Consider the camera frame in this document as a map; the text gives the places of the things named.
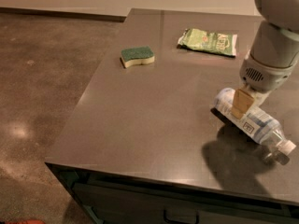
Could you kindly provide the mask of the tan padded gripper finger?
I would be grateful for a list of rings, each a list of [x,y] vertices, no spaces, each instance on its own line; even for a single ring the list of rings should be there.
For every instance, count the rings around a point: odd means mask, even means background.
[[[237,119],[242,119],[253,107],[260,106],[268,96],[268,92],[259,92],[248,84],[244,85],[235,90],[232,115]]]

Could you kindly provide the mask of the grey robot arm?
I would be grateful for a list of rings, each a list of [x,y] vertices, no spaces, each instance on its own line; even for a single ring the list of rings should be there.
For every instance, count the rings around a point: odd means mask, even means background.
[[[299,61],[299,0],[254,0],[263,16],[240,68],[232,114],[242,119],[291,75]]]

